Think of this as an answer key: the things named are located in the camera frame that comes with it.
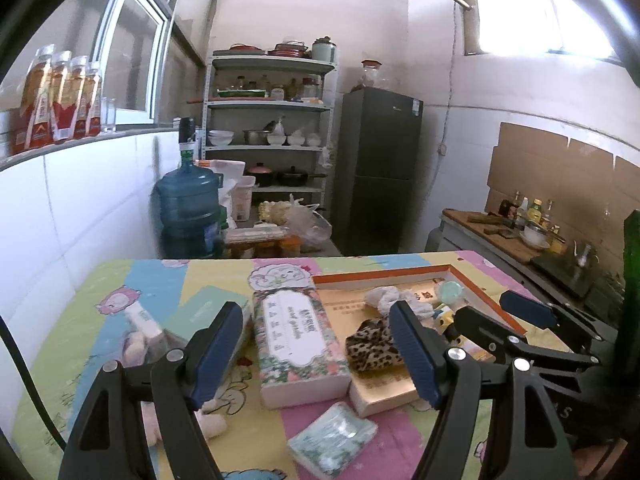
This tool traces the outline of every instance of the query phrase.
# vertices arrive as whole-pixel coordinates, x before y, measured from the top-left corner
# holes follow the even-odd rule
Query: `kettle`
[[[600,259],[596,255],[596,248],[586,241],[580,243],[580,250],[578,250],[578,242],[574,240],[574,256],[575,263],[581,269],[584,269],[589,265],[589,260],[591,257],[594,257],[598,263],[600,262]]]

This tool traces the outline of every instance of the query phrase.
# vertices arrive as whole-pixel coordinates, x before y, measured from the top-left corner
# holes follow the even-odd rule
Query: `leopard print fabric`
[[[345,341],[351,369],[357,372],[382,370],[404,361],[391,337],[388,317],[367,319]]]

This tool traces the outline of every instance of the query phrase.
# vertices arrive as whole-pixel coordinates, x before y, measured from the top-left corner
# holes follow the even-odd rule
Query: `metal shelf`
[[[322,188],[309,186],[254,186],[252,191],[254,193],[322,193]]]
[[[234,152],[237,150],[282,150],[283,152],[321,152],[315,146],[254,146],[249,144],[228,144],[227,146],[205,146],[206,152]]]
[[[263,101],[263,100],[225,100],[208,101],[209,108],[219,108],[221,110],[238,110],[242,108],[272,108],[283,110],[299,110],[301,112],[328,112],[331,108],[326,105],[313,105],[310,103],[295,103],[290,101]]]
[[[278,70],[316,75],[335,70],[333,63],[282,56],[214,56],[211,63],[216,70]]]

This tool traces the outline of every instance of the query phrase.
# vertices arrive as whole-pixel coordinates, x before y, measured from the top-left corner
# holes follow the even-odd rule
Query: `green bottle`
[[[640,210],[625,220],[625,299],[616,339],[614,372],[623,384],[640,384]]]

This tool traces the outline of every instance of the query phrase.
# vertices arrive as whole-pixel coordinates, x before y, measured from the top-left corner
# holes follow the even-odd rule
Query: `blue water bottle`
[[[195,142],[193,118],[180,120],[180,168],[170,171],[156,184],[160,197],[164,258],[201,259],[222,256],[218,189],[223,175],[193,164]]]

